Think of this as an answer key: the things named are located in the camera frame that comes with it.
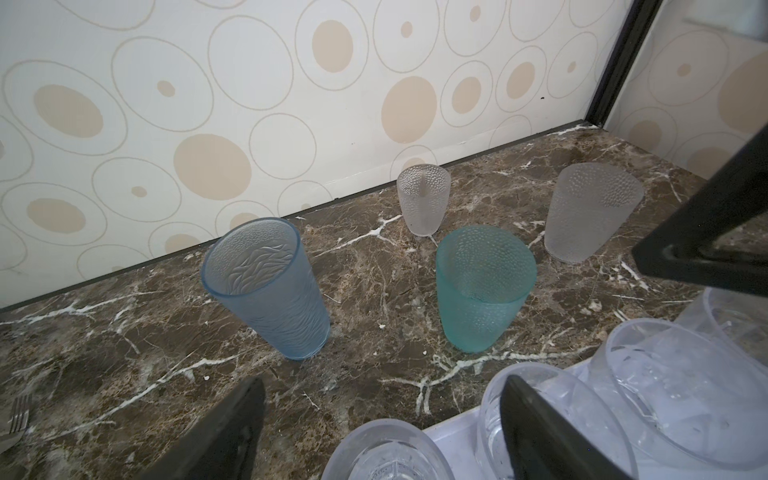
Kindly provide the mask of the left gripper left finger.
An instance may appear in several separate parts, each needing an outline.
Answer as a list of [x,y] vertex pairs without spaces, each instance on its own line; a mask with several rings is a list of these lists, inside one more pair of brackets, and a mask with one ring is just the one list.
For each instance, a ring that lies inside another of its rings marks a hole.
[[251,376],[238,384],[142,479],[249,479],[263,428],[266,392]]

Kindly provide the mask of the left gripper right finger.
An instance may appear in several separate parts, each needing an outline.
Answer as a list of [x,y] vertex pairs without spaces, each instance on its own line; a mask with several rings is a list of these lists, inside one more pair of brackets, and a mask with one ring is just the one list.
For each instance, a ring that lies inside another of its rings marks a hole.
[[500,417],[516,479],[628,479],[518,375],[506,377]]

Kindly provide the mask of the clear faceted glass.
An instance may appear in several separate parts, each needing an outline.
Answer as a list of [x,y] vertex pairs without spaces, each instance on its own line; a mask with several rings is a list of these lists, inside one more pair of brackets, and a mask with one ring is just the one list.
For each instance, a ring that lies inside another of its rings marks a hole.
[[503,384],[510,375],[521,377],[631,479],[638,477],[637,462],[628,438],[597,393],[571,373],[543,363],[527,362],[497,373],[482,398],[476,456],[490,467],[497,479],[516,477],[503,438],[500,410]]
[[767,387],[739,354],[676,323],[635,319],[592,356],[588,382],[629,441],[671,467],[767,463]]
[[326,464],[323,480],[452,479],[436,443],[414,425],[378,419],[350,432]]
[[718,340],[767,371],[767,298],[707,287],[676,323]]

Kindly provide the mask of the tall blue plastic tumbler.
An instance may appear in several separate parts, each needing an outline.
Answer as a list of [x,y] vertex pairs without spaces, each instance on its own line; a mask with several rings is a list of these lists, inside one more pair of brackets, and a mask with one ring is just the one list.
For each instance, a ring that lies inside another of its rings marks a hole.
[[289,221],[259,218],[219,239],[201,268],[204,288],[284,357],[325,345],[329,313],[300,237]]

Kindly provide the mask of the frosted dimpled tall cup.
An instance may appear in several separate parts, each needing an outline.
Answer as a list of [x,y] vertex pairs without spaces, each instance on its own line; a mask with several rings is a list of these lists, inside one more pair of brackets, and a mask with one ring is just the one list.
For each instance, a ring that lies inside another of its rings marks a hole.
[[566,167],[548,210],[547,252],[568,264],[585,261],[610,240],[643,196],[642,183],[619,167],[596,162]]

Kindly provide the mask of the frosted dimpled small cup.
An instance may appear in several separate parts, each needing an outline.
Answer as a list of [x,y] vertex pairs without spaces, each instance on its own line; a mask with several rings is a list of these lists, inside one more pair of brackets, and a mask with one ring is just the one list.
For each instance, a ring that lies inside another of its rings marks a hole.
[[410,232],[419,237],[433,235],[447,211],[451,175],[432,164],[418,164],[403,170],[397,178],[402,216]]

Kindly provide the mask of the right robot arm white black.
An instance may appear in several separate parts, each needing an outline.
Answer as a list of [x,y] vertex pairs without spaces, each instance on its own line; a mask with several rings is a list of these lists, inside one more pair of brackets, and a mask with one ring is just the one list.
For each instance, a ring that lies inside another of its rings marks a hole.
[[647,276],[767,295],[767,256],[714,246],[767,211],[767,129],[762,128],[687,203],[632,249]]

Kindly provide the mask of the teal dimpled plastic tumbler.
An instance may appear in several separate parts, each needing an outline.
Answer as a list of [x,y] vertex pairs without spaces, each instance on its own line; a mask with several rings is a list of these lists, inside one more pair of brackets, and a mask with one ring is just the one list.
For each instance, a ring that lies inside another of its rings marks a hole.
[[490,348],[536,279],[533,253],[510,231],[470,225],[449,233],[436,254],[438,309],[448,341],[466,353]]

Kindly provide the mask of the metal fork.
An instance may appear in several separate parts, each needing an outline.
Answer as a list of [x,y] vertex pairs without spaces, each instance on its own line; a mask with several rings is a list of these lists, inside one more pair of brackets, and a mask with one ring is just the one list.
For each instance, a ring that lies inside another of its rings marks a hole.
[[1,436],[1,454],[18,444],[24,436],[29,423],[30,409],[31,396],[29,394],[21,395],[13,401],[9,417],[9,430]]

